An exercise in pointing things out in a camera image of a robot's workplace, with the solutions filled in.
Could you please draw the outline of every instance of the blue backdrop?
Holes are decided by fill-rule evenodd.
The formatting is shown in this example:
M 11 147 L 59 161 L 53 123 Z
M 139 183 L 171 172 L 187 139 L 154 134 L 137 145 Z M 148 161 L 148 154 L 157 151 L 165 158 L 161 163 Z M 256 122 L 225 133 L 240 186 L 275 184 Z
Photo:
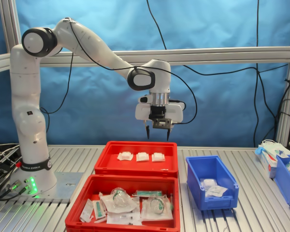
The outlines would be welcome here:
M 256 0 L 150 0 L 168 49 L 256 45 Z M 146 0 L 30 1 L 18 0 L 22 33 L 31 27 L 51 27 L 70 16 L 96 32 L 112 50 L 163 49 Z M 290 45 L 290 0 L 260 2 L 259 46 Z M 260 64 L 260 71 L 283 64 Z M 194 65 L 201 73 L 228 72 L 255 64 Z M 196 119 L 178 125 L 170 141 L 193 146 L 252 146 L 256 125 L 253 97 L 256 72 L 245 70 L 219 76 L 200 76 L 183 66 L 172 66 L 194 91 Z M 269 107 L 277 111 L 287 67 L 261 74 Z M 56 110 L 64 97 L 69 68 L 41 68 L 41 107 Z M 134 117 L 137 98 L 117 73 L 102 68 L 73 68 L 70 91 L 63 107 L 51 115 L 50 144 L 106 144 L 109 140 L 146 140 L 141 121 Z M 184 121 L 195 111 L 192 94 L 176 77 L 171 98 L 187 103 Z M 257 143 L 273 126 L 259 83 L 260 117 Z M 151 141 L 166 141 L 166 131 L 151 130 Z M 0 73 L 0 143 L 17 142 L 11 116 L 10 80 Z

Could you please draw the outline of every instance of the tissue box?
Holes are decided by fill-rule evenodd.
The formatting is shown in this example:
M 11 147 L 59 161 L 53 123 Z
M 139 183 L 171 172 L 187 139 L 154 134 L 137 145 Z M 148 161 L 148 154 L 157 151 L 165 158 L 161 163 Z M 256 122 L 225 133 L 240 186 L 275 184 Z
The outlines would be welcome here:
M 269 178 L 275 178 L 277 160 L 269 155 L 266 151 L 262 151 L 260 155 L 257 155 L 262 163 L 263 168 L 266 170 Z

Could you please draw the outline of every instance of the red plastic bin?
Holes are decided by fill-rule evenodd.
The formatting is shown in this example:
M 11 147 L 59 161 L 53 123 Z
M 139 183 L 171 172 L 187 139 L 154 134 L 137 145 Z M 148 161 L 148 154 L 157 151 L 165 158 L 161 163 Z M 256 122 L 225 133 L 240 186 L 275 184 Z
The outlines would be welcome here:
M 118 160 L 120 152 L 129 151 L 133 159 Z M 136 154 L 146 152 L 149 161 L 136 161 Z M 155 152 L 164 154 L 165 161 L 152 162 L 151 155 Z M 119 142 L 109 141 L 102 151 L 96 165 L 96 174 L 109 175 L 139 175 L 175 177 L 178 174 L 177 144 L 160 142 Z
M 98 200 L 99 192 L 110 194 L 117 187 L 123 188 L 129 195 L 136 190 L 162 190 L 169 197 L 174 196 L 173 220 L 144 221 L 143 226 L 113 225 L 106 222 L 94 223 L 95 218 L 89 223 L 83 223 L 79 217 L 85 207 L 87 199 Z M 67 232 L 179 232 L 179 194 L 178 180 L 173 177 L 148 177 L 148 176 L 118 176 L 118 175 L 91 175 L 72 206 L 66 220 Z

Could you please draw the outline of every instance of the metal base plate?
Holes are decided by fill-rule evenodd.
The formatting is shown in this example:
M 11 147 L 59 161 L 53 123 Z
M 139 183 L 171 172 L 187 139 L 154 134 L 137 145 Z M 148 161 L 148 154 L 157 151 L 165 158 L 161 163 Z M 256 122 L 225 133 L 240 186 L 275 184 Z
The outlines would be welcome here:
M 69 203 L 83 173 L 55 172 L 57 183 L 50 190 L 37 194 L 35 197 L 14 198 L 13 200 L 35 201 L 37 198 L 44 202 Z

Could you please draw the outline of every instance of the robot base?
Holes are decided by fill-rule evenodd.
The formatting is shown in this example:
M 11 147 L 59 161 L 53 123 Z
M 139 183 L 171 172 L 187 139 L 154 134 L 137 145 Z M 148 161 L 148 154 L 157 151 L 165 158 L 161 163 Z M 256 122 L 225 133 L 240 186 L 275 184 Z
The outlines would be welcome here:
M 19 192 L 26 185 L 29 188 L 21 196 L 15 197 L 13 200 L 19 200 L 25 197 L 27 201 L 34 201 L 37 198 L 41 198 L 49 199 L 49 201 L 53 202 L 67 203 L 73 196 L 82 175 L 83 173 L 54 173 L 52 170 L 46 169 L 36 172 L 26 172 L 17 169 L 11 175 L 10 179 L 10 185 L 17 180 L 21 183 L 15 193 Z M 8 194 L 7 197 L 13 196 L 15 193 Z
M 31 202 L 40 199 L 44 202 L 69 203 L 75 194 L 76 187 L 82 179 L 83 173 L 55 172 L 54 176 L 57 179 L 57 183 L 50 190 L 35 195 L 24 193 L 19 197 L 11 199 L 11 201 L 21 200 Z

